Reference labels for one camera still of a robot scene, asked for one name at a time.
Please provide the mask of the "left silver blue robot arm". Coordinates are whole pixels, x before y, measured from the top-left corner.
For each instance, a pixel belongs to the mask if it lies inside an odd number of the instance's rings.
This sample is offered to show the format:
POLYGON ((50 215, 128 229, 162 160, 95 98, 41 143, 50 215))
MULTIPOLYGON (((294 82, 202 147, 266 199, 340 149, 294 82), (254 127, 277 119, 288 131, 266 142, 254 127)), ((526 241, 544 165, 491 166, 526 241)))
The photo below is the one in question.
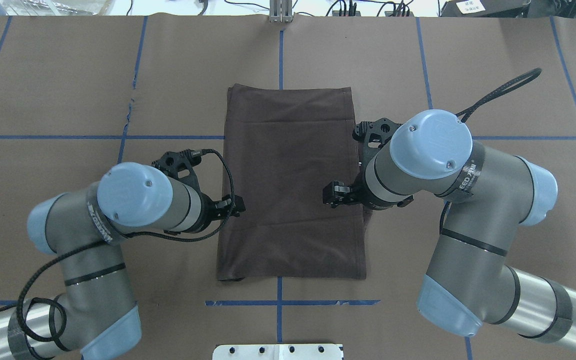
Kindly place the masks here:
POLYGON ((245 210, 230 193, 212 201, 186 161, 121 162, 84 189, 39 203, 27 219, 35 246, 54 258, 0 309, 0 360, 54 360, 79 351, 114 360, 142 338, 121 243, 140 236, 180 241, 245 210))

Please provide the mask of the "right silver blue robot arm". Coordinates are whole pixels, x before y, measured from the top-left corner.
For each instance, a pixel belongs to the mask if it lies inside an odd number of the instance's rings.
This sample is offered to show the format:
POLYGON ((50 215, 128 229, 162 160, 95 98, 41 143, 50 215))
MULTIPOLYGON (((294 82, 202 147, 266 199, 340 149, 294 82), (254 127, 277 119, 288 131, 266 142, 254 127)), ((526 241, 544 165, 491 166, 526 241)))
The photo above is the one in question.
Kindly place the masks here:
POLYGON ((402 124, 364 121, 354 138, 381 143, 352 184, 323 188, 324 204, 381 211, 406 207, 422 191, 445 202, 416 301, 425 319, 458 337, 491 324, 576 352, 576 290, 506 264, 518 228, 540 223, 557 202, 550 171, 474 140, 464 121, 441 109, 402 124))

